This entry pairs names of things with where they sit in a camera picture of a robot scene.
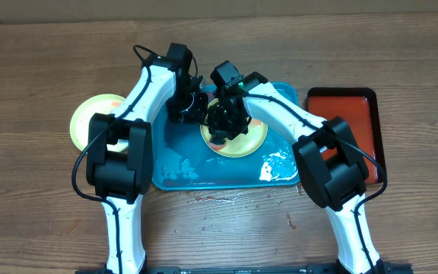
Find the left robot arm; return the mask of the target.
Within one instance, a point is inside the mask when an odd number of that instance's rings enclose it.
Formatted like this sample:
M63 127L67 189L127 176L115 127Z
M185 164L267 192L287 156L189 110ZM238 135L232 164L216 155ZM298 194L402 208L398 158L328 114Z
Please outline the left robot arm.
M103 206L109 240L104 273L140 273L146 253L141 239L141 204L154 171L152 124L162 109L174 123L203 123L208 97L202 76L184 44L171 43L167 54L141 57L141 75L122 104L90 118L88 143L79 155L86 163L91 200Z

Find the yellow-green plate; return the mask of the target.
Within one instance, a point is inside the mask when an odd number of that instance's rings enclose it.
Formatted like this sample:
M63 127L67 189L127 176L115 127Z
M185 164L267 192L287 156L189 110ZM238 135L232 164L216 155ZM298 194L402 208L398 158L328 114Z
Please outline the yellow-green plate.
M227 142L226 146L218 151L211 149L212 151L228 158L241 158L252 154L262 146L268 134L268 126L261 120L252 118L246 111L244 111L244 116L244 122L247 125L243 131L233 139L224 137ZM205 144L208 145L208 141L213 137L209 128L206 125L200 125L200 133Z
M74 145L82 151L88 143L88 128L91 117L95 113L110 114L125 100L116 94L100 94L87 99L74 112L69 132Z

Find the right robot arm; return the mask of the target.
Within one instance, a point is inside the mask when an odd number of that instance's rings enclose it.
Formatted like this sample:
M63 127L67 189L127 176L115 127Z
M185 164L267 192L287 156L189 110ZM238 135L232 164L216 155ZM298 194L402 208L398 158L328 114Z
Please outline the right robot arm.
M229 61L214 68L217 104L207 116L209 143L221 146L247 132L258 119L281 134L293 150L300 182L309 198L327 211L338 246L338 268L346 273L380 273L364 205L367 162L349 125L326 120L285 99L258 72L242 75Z

